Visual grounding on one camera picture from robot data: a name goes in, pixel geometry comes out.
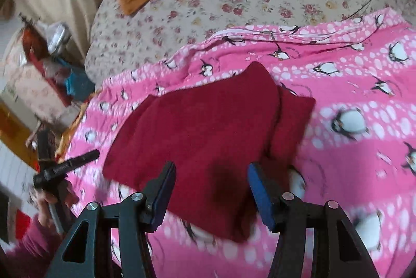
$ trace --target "white polka dots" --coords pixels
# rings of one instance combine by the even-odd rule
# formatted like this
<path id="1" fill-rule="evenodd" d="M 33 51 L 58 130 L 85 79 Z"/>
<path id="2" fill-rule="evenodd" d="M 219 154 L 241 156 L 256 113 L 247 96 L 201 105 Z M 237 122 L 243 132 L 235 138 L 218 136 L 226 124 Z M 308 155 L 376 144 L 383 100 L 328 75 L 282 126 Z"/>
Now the white polka dots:
<path id="1" fill-rule="evenodd" d="M 394 121 L 396 119 L 396 111 L 394 110 L 394 108 L 392 106 L 387 106 L 386 110 L 388 112 L 388 115 L 390 116 L 390 118 Z"/>
<path id="2" fill-rule="evenodd" d="M 380 110 L 380 117 L 384 123 L 390 123 L 390 118 L 384 110 Z"/>
<path id="3" fill-rule="evenodd" d="M 354 59 L 354 61 L 355 61 L 355 63 L 356 63 L 357 65 L 359 65 L 360 67 L 362 67 L 362 66 L 364 65 L 364 61 L 363 61 L 363 59 L 362 59 L 361 57 L 359 57 L 359 56 L 356 56 L 356 57 L 355 57 L 355 59 Z"/>
<path id="4" fill-rule="evenodd" d="M 383 69 L 383 65 L 381 64 L 381 61 L 379 59 L 375 59 L 374 60 L 374 65 L 376 66 L 376 68 L 378 70 L 382 70 Z"/>
<path id="5" fill-rule="evenodd" d="M 163 228 L 163 231 L 165 232 L 166 238 L 170 238 L 171 237 L 172 230 L 171 230 L 171 228 L 169 226 L 165 226 Z"/>
<path id="6" fill-rule="evenodd" d="M 249 247 L 244 250 L 245 261 L 249 264 L 253 264 L 257 258 L 256 249 Z"/>
<path id="7" fill-rule="evenodd" d="M 388 214 L 390 217 L 392 217 L 392 215 L 394 215 L 394 211 L 395 211 L 394 204 L 393 204 L 393 203 L 390 203 L 390 204 L 387 206 L 387 214 Z"/>
<path id="8" fill-rule="evenodd" d="M 388 240 L 388 249 L 390 250 L 391 253 L 394 253 L 394 251 L 396 250 L 396 245 L 397 245 L 397 234 L 394 233 L 390 236 L 390 239 Z"/>
<path id="9" fill-rule="evenodd" d="M 290 73 L 288 73 L 288 72 L 282 73 L 282 79 L 289 80 L 290 79 Z"/>
<path id="10" fill-rule="evenodd" d="M 378 138 L 383 139 L 385 136 L 384 133 L 384 128 L 382 127 L 382 125 L 380 123 L 374 123 L 373 124 L 373 129 L 374 132 L 376 133 L 376 135 L 378 136 Z"/>
<path id="11" fill-rule="evenodd" d="M 224 257 L 228 260 L 236 259 L 238 254 L 238 246 L 231 241 L 224 241 L 223 243 Z"/>
<path id="12" fill-rule="evenodd" d="M 402 231 L 405 231 L 409 226 L 410 216 L 407 210 L 403 210 L 399 216 L 399 226 Z"/>
<path id="13" fill-rule="evenodd" d="M 410 121 L 406 117 L 401 119 L 400 126 L 402 133 L 404 133 L 405 135 L 410 134 L 412 127 L 410 125 Z"/>
<path id="14" fill-rule="evenodd" d="M 322 143 L 322 141 L 319 138 L 312 138 L 312 144 L 316 149 L 323 149 L 324 148 L 324 144 Z"/>
<path id="15" fill-rule="evenodd" d="M 320 114 L 322 117 L 325 117 L 326 119 L 332 116 L 334 111 L 331 108 L 322 108 L 320 110 Z"/>

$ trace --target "red towel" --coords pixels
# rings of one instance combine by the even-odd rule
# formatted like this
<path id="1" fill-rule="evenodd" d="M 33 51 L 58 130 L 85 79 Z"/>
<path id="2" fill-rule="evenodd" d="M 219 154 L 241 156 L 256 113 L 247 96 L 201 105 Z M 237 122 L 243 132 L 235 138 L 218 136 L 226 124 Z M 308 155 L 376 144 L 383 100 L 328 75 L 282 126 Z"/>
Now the red towel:
<path id="1" fill-rule="evenodd" d="M 315 105 L 276 86 L 254 62 L 240 75 L 202 87 L 149 96 L 119 131 L 103 174 L 136 190 L 177 167 L 168 209 L 221 238 L 244 241 L 256 216 L 248 165 L 285 186 Z"/>

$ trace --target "penguin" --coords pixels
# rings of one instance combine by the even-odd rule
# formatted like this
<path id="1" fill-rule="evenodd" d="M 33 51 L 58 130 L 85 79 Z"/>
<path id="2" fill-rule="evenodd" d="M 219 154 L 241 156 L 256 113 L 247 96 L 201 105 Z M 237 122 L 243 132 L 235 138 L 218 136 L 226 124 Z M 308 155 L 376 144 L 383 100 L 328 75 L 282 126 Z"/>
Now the penguin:
<path id="1" fill-rule="evenodd" d="M 297 96 L 297 94 L 292 89 L 289 89 L 288 87 L 286 87 L 282 82 L 280 84 L 282 85 L 282 88 L 288 90 L 292 95 Z"/>
<path id="2" fill-rule="evenodd" d="M 125 186 L 123 184 L 119 184 L 119 198 L 121 201 L 126 199 L 128 196 L 130 196 L 130 188 L 128 186 Z"/>
<path id="3" fill-rule="evenodd" d="M 299 26 L 281 26 L 279 28 L 279 31 L 282 33 L 290 33 L 290 34 L 294 34 L 296 33 L 301 27 Z"/>
<path id="4" fill-rule="evenodd" d="M 382 213 L 377 210 L 355 223 L 355 231 L 357 231 L 367 251 L 380 250 L 382 217 Z"/>
<path id="5" fill-rule="evenodd" d="M 203 229 L 198 228 L 195 225 L 192 225 L 184 220 L 182 220 L 182 224 L 185 228 L 186 233 L 189 235 L 189 237 L 195 244 L 197 240 L 201 240 L 205 244 L 216 244 L 215 238 L 212 234 L 209 234 Z"/>
<path id="6" fill-rule="evenodd" d="M 85 134 L 85 141 L 87 143 L 92 143 L 97 137 L 97 132 L 94 130 L 90 130 Z"/>
<path id="7" fill-rule="evenodd" d="M 371 90 L 380 90 L 386 95 L 395 96 L 394 92 L 392 91 L 387 82 L 384 82 L 375 76 L 373 77 L 377 80 L 377 82 L 374 84 L 374 87 L 372 87 Z"/>
<path id="8" fill-rule="evenodd" d="M 356 51 L 364 51 L 364 44 L 362 42 L 357 44 L 351 44 L 350 47 Z"/>
<path id="9" fill-rule="evenodd" d="M 138 102 L 134 102 L 133 104 L 132 104 L 132 107 L 131 107 L 131 110 L 132 110 L 132 112 L 133 111 L 135 111 L 136 109 L 137 109 L 137 107 L 139 106 L 139 103 Z"/>
<path id="10" fill-rule="evenodd" d="M 163 61 L 163 63 L 165 64 L 165 66 L 167 66 L 170 70 L 172 70 L 172 69 L 175 69 L 176 68 L 176 62 L 175 62 L 175 60 L 170 60 L 169 62 L 168 62 L 168 60 L 166 60 L 166 61 Z"/>
<path id="11" fill-rule="evenodd" d="M 212 65 L 205 63 L 204 60 L 201 60 L 201 61 L 202 61 L 202 67 L 201 67 L 201 72 L 199 74 L 203 75 L 204 77 L 212 76 Z"/>
<path id="12" fill-rule="evenodd" d="M 302 174 L 292 165 L 288 167 L 289 191 L 296 197 L 303 199 L 305 196 L 306 182 Z"/>
<path id="13" fill-rule="evenodd" d="M 120 96 L 123 100 L 127 101 L 128 100 L 128 94 L 124 91 L 124 89 L 121 90 Z"/>
<path id="14" fill-rule="evenodd" d="M 155 90 L 157 91 L 158 94 L 160 94 L 161 92 L 165 90 L 165 87 L 161 87 L 160 85 L 156 83 Z"/>
<path id="15" fill-rule="evenodd" d="M 340 109 L 332 119 L 331 128 L 334 132 L 355 141 L 353 134 L 368 132 L 367 124 L 360 109 Z"/>
<path id="16" fill-rule="evenodd" d="M 116 258 L 119 263 L 121 263 L 120 248 L 116 246 L 113 240 L 111 240 L 111 253 L 113 257 Z"/>
<path id="17" fill-rule="evenodd" d="M 392 62 L 404 64 L 403 62 L 408 60 L 409 56 L 407 56 L 403 44 L 401 42 L 396 42 L 395 44 L 388 46 L 388 58 Z"/>
<path id="18" fill-rule="evenodd" d="M 132 80 L 133 80 L 133 81 L 135 81 L 135 82 L 137 82 L 137 81 L 139 80 L 139 76 L 138 76 L 138 74 L 137 74 L 137 70 L 133 70 L 133 71 L 130 73 L 130 76 L 132 77 Z"/>
<path id="19" fill-rule="evenodd" d="M 354 22 L 354 23 L 361 23 L 362 21 L 363 21 L 363 17 L 362 16 L 360 16 L 360 17 L 356 17 L 355 19 L 352 19 L 352 21 Z"/>
<path id="20" fill-rule="evenodd" d="M 403 164 L 401 167 L 403 169 L 410 169 L 411 173 L 416 176 L 416 149 L 407 142 L 403 143 L 407 146 L 408 153 L 406 155 L 406 164 Z"/>
<path id="21" fill-rule="evenodd" d="M 244 38 L 241 35 L 235 35 L 235 36 L 224 36 L 223 40 L 232 44 L 233 46 L 236 45 L 236 43 L 239 42 L 245 42 Z"/>
<path id="22" fill-rule="evenodd" d="M 119 122 L 117 121 L 116 123 L 113 123 L 111 125 L 111 131 L 113 132 L 116 131 L 118 127 L 119 127 Z"/>
<path id="23" fill-rule="evenodd" d="M 384 14 L 380 14 L 379 16 L 376 16 L 375 20 L 376 20 L 376 27 L 378 29 L 383 24 Z"/>
<path id="24" fill-rule="evenodd" d="M 316 71 L 317 73 L 322 73 L 322 74 L 329 75 L 329 76 L 331 74 L 340 72 L 336 68 L 336 64 L 334 62 L 321 63 L 317 65 L 316 67 L 314 67 L 313 70 Z"/>
<path id="25" fill-rule="evenodd" d="M 269 54 L 270 56 L 276 57 L 279 61 L 284 61 L 290 59 L 288 53 L 283 51 L 280 46 L 276 43 L 277 50 L 273 52 L 273 54 Z"/>
<path id="26" fill-rule="evenodd" d="M 100 103 L 100 109 L 102 112 L 107 112 L 110 109 L 110 103 L 109 102 L 101 102 Z"/>

